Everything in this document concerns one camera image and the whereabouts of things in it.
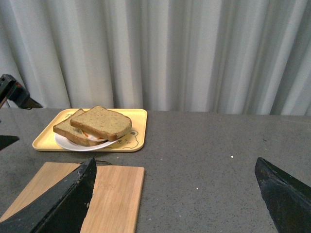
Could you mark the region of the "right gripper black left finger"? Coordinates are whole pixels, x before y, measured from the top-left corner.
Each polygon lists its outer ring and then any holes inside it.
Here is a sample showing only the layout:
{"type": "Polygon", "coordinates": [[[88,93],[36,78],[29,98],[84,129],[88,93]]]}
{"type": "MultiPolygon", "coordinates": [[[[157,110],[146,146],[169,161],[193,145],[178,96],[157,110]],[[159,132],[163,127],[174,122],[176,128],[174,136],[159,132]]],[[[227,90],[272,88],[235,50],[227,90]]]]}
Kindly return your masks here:
{"type": "Polygon", "coordinates": [[[78,233],[86,217],[97,174],[91,158],[29,205],[0,224],[2,233],[78,233]]]}

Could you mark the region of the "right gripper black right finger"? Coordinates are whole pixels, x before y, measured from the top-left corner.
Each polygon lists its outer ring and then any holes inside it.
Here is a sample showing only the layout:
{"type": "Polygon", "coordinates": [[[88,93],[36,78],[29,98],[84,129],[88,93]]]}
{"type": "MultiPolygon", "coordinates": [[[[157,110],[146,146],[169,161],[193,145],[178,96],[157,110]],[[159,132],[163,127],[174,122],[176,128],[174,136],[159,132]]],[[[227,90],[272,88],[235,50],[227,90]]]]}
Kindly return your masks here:
{"type": "Polygon", "coordinates": [[[279,233],[311,231],[311,188],[259,157],[255,175],[274,225],[279,233]]]}

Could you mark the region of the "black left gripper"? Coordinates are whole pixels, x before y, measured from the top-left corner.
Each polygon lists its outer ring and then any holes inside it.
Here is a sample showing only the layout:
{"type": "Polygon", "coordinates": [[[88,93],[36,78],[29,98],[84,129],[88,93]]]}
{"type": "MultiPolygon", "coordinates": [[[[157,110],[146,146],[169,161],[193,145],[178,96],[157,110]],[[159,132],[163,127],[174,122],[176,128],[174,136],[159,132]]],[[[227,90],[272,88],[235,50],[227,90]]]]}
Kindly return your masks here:
{"type": "MultiPolygon", "coordinates": [[[[13,101],[21,109],[43,108],[12,75],[3,74],[0,77],[0,106],[2,107],[7,100],[13,101]]],[[[18,140],[17,136],[1,135],[0,150],[18,140]]]]}

